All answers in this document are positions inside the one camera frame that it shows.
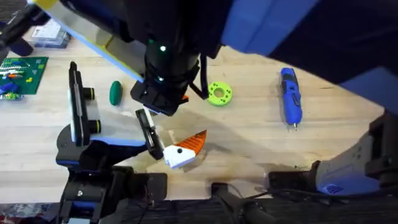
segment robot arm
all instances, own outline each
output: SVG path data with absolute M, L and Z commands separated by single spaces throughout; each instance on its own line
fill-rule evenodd
M 205 99 L 205 59 L 229 45 L 302 68 L 398 114 L 395 1 L 29 2 L 136 79 L 132 98 L 158 113 L 173 115 L 188 86 Z M 192 83 L 199 70 L 201 91 Z

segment white object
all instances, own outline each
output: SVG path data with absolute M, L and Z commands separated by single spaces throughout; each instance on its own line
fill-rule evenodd
M 195 159 L 195 151 L 179 146 L 167 146 L 164 151 L 164 161 L 172 169 L 179 168 Z
M 51 19 L 44 26 L 37 26 L 33 30 L 33 38 L 51 38 L 54 39 L 61 31 L 61 25 Z
M 154 123 L 154 120 L 152 119 L 152 116 L 150 115 L 149 109 L 146 106 L 144 106 L 144 105 L 142 107 L 144 109 L 145 115 L 147 116 L 147 120 L 148 120 L 149 126 L 151 128 L 154 128 L 155 127 L 155 123 Z

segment yellow-green gear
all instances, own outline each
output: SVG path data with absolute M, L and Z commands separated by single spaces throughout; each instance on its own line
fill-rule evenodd
M 221 97 L 215 95 L 215 91 L 221 91 Z M 232 99 L 232 88 L 224 82 L 213 82 L 209 85 L 209 98 L 208 101 L 215 106 L 225 106 Z

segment gray plastic part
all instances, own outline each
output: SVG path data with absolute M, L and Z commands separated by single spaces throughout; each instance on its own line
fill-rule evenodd
M 365 176 L 372 157 L 373 137 L 367 133 L 347 151 L 322 161 L 317 170 L 317 190 L 325 194 L 351 195 L 379 190 L 379 181 Z

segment black mount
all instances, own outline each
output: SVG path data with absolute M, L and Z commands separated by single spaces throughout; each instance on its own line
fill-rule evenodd
M 62 222 L 87 218 L 90 223 L 98 223 L 114 213 L 119 201 L 125 198 L 146 202 L 166 198 L 166 174 L 135 174 L 131 167 L 114 166 L 146 151 L 145 145 L 127 147 L 92 141 L 87 146 L 76 146 L 68 125 L 59 134 L 57 147 L 57 164 L 69 171 L 60 202 Z
M 131 167 L 114 166 L 146 150 L 154 159 L 163 158 L 160 139 L 144 110 L 137 110 L 136 114 L 147 144 L 118 146 L 91 140 L 91 134 L 101 132 L 101 122 L 88 119 L 85 105 L 86 100 L 94 100 L 94 89 L 83 88 L 74 62 L 69 69 L 69 86 L 73 121 L 58 135 L 56 158 L 58 165 L 68 168 L 69 178 L 57 221 L 68 223 L 71 218 L 84 218 L 98 223 L 114 213 L 125 198 L 146 202 L 166 198 L 166 174 L 135 174 Z

